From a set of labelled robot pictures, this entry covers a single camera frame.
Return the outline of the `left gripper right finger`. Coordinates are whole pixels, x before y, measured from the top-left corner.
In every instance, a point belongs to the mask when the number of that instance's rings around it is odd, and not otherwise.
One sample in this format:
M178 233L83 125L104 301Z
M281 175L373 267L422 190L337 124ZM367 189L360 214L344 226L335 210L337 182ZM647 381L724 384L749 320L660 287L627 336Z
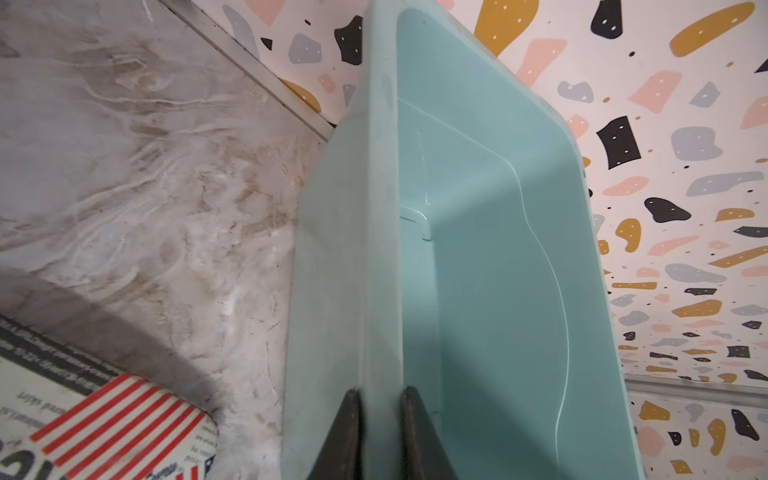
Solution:
M414 386L401 396L405 478L409 480L457 480L448 455Z

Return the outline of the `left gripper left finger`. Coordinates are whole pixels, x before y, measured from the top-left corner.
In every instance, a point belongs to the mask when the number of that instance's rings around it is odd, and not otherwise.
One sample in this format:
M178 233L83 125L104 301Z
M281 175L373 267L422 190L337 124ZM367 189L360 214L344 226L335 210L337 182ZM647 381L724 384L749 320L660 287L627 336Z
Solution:
M307 479L361 479L362 436L361 395L357 389L350 389L342 399Z

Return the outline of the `teal plastic storage box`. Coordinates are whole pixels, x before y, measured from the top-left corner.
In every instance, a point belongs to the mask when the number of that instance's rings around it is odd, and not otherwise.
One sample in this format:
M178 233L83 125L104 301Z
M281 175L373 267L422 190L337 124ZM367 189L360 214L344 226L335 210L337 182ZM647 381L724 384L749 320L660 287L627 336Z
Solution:
M362 79L304 186L281 474L344 394L400 479L419 392L461 479L639 479L582 158L561 116L433 1L373 1Z

